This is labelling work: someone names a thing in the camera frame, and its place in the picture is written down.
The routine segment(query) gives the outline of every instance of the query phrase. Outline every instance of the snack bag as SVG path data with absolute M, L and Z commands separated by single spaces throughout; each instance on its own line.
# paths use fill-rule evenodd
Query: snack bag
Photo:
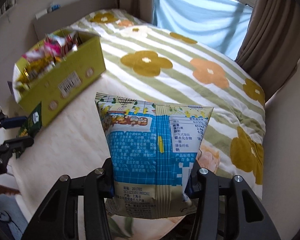
M 45 49 L 53 56 L 63 57 L 73 47 L 78 32 L 72 32 L 66 37 L 48 34 L 44 41 Z
M 20 127 L 17 138 L 24 136 L 31 136 L 34 138 L 42 127 L 42 116 L 41 116 L 41 103 L 38 104 L 32 113 L 28 116 L 27 120 Z M 20 158 L 23 152 L 16 152 L 16 158 Z
M 44 58 L 45 56 L 46 52 L 44 50 L 44 47 L 33 49 L 22 55 L 22 57 L 25 58 L 29 63 Z
M 213 107 L 105 94 L 96 105 L 114 172 L 108 215 L 158 219 L 194 213 L 184 193 Z
M 21 72 L 18 82 L 29 83 L 32 80 L 36 79 L 40 72 L 42 72 L 46 66 L 53 61 L 52 56 L 46 56 L 44 58 L 29 62 L 26 68 Z

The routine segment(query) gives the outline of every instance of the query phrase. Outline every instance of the floral bedspread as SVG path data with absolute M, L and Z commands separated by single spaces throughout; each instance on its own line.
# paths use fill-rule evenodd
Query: floral bedspread
M 71 25 L 97 32 L 105 75 L 153 102 L 213 106 L 197 159 L 219 176 L 239 174 L 262 196 L 265 95 L 235 62 L 195 40 L 101 10 Z

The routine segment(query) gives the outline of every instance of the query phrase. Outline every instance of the wall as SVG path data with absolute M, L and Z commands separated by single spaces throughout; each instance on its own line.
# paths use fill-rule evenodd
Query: wall
M 32 25 L 35 14 L 52 2 L 66 5 L 77 0 L 17 0 L 17 6 L 0 18 L 0 106 L 10 96 L 7 81 L 12 79 L 14 62 L 37 42 Z
M 298 70 L 266 104 L 263 204 L 282 240 L 300 229 L 300 60 Z

